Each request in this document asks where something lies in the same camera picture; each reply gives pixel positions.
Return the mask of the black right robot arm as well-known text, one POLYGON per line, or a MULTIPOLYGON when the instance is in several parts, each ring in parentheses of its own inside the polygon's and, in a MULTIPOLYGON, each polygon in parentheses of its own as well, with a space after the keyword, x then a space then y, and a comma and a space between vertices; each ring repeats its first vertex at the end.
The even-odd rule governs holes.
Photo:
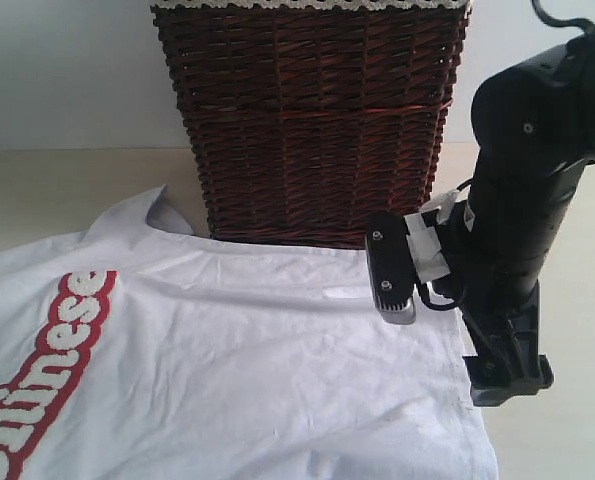
POLYGON ((539 351, 538 277, 584 170, 595 164, 595 41, 575 38, 476 91, 479 154, 467 198, 438 229, 475 352, 471 397, 497 407, 554 380, 539 351))

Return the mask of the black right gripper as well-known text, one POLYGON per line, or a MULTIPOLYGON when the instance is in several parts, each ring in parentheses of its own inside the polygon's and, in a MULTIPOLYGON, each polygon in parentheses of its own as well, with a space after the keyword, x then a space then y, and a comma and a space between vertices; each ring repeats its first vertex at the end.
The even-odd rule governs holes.
POLYGON ((539 352, 538 277, 557 235, 557 197, 537 190, 453 193, 434 222, 451 274, 434 283, 459 303, 475 353, 464 358, 476 406, 500 406, 548 389, 539 352))

